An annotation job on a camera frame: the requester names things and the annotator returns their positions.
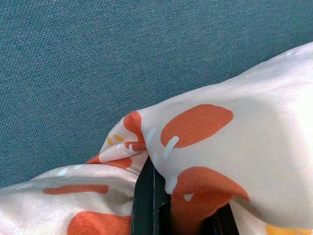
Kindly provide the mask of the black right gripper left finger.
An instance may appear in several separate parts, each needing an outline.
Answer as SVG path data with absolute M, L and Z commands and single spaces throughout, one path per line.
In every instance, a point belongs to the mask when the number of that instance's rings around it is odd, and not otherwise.
M 165 179 L 148 158 L 135 184 L 131 235 L 172 235 L 170 208 Z

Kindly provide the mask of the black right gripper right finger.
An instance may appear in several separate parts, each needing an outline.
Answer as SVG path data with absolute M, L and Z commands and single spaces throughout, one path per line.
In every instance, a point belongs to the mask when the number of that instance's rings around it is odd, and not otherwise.
M 229 204 L 218 209 L 203 221 L 202 235 L 239 235 Z

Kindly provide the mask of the pink pillow with orange print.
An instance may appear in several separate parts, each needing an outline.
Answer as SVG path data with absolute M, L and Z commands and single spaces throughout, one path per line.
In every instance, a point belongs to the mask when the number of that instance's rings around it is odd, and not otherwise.
M 0 189 L 0 235 L 130 235 L 147 159 L 174 235 L 226 204 L 240 235 L 313 235 L 313 42 L 127 114 L 87 164 Z

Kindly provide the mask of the teal fabric headboard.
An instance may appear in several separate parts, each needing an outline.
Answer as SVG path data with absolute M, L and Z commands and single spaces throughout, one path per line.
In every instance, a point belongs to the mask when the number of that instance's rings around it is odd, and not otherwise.
M 127 113 L 313 41 L 313 0 L 0 0 L 0 188 L 99 152 Z

